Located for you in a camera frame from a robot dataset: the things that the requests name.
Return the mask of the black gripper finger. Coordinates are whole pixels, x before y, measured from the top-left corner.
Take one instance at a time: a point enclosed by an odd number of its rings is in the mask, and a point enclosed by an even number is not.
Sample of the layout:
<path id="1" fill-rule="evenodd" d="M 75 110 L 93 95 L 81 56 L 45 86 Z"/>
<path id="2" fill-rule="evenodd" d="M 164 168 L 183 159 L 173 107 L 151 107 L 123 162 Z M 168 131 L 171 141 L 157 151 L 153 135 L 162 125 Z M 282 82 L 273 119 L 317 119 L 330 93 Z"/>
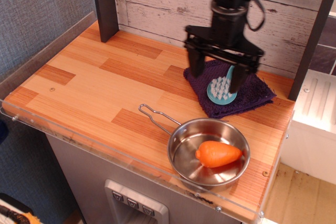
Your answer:
<path id="1" fill-rule="evenodd" d="M 205 68 L 204 52 L 206 50 L 206 47 L 189 43 L 187 43 L 185 47 L 188 53 L 190 73 L 193 77 L 197 78 L 203 73 Z"/>
<path id="2" fill-rule="evenodd" d="M 245 83 L 250 73 L 251 73 L 251 69 L 249 66 L 242 65 L 242 64 L 236 64 L 232 71 L 230 92 L 237 93 L 240 87 Z"/>

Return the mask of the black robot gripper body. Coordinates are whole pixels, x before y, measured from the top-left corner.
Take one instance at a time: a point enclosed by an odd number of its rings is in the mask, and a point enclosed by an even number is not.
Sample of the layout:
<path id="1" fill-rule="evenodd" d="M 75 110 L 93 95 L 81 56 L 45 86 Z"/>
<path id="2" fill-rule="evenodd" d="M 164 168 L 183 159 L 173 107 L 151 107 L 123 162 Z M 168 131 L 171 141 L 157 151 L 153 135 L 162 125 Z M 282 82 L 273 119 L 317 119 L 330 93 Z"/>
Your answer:
<path id="1" fill-rule="evenodd" d="M 206 47 L 205 56 L 225 61 L 232 65 L 242 64 L 251 70 L 259 67 L 264 51 L 247 40 L 244 35 L 248 24 L 248 9 L 213 8 L 212 23 L 209 27 L 185 27 L 185 45 L 195 44 Z"/>

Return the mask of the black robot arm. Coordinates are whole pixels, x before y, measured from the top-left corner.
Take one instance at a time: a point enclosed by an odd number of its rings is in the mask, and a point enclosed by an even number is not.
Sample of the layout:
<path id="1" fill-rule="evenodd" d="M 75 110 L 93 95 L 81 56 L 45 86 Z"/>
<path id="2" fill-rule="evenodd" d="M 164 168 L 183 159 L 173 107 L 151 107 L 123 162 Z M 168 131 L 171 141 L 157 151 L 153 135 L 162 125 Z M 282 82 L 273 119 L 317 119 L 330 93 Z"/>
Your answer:
<path id="1" fill-rule="evenodd" d="M 256 73 L 264 51 L 244 36 L 244 29 L 249 25 L 247 14 L 251 1 L 262 8 L 259 0 L 212 0 L 211 26 L 186 26 L 185 48 L 194 77 L 203 73 L 206 56 L 234 66 L 232 93 L 239 90 L 249 74 Z"/>

